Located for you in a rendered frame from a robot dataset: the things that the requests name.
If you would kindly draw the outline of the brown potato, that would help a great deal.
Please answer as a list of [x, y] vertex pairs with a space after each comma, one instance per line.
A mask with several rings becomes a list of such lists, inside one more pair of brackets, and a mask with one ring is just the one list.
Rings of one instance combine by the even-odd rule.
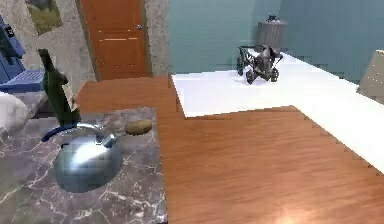
[[149, 119], [130, 121], [125, 126], [125, 132], [133, 136], [144, 135], [151, 129], [152, 122]]

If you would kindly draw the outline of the dark grey office chair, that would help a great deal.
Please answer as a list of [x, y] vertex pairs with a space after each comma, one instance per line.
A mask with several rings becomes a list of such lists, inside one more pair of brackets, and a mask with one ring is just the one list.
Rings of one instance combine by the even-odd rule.
[[279, 71], [276, 65], [283, 59], [283, 55], [267, 45], [239, 46], [237, 58], [237, 73], [246, 75], [246, 80], [252, 84], [258, 77], [265, 81], [276, 82]]

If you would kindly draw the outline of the orange wooden room door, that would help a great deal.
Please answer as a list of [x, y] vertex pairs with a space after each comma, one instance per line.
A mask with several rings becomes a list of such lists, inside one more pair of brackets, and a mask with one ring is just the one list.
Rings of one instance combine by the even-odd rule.
[[79, 0], [100, 81], [149, 77], [144, 0]]

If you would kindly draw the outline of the grey ribbed bin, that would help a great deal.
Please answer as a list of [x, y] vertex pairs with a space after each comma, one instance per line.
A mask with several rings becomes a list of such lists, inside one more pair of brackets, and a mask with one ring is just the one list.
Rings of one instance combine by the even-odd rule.
[[256, 43], [280, 51], [283, 47], [284, 32], [287, 25], [286, 21], [281, 20], [276, 15], [269, 15], [266, 20], [257, 25]]

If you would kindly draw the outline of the grey marble worktop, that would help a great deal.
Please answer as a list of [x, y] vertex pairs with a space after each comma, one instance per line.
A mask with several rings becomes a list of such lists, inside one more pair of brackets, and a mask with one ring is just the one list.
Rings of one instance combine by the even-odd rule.
[[132, 136], [129, 122], [155, 125], [152, 107], [89, 113], [92, 130], [43, 137], [56, 118], [31, 119], [0, 142], [0, 224], [168, 224], [157, 129]]

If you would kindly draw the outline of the dark green wine bottle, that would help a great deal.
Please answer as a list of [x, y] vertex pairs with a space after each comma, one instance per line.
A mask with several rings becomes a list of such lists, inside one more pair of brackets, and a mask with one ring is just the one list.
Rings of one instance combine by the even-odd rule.
[[47, 49], [39, 49], [38, 54], [44, 66], [42, 87], [58, 123], [66, 125], [79, 122], [80, 110], [67, 77], [55, 67]]

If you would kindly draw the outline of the framed green picture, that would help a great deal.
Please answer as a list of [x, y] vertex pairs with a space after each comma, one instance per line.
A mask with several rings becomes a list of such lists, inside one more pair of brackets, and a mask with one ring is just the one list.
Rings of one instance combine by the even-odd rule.
[[25, 0], [38, 35], [63, 25], [56, 0]]

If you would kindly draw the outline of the white rounded object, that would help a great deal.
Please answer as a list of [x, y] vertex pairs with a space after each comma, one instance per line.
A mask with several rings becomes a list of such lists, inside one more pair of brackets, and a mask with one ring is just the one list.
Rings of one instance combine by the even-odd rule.
[[29, 109], [17, 97], [0, 91], [0, 128], [8, 135], [20, 131], [29, 120]]

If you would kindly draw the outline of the blue dish rack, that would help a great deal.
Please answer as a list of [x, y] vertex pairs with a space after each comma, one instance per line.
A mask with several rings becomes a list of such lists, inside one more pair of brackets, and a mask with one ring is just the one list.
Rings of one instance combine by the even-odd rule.
[[26, 69], [21, 61], [25, 50], [12, 27], [0, 16], [0, 91], [25, 93], [42, 91], [44, 71]]

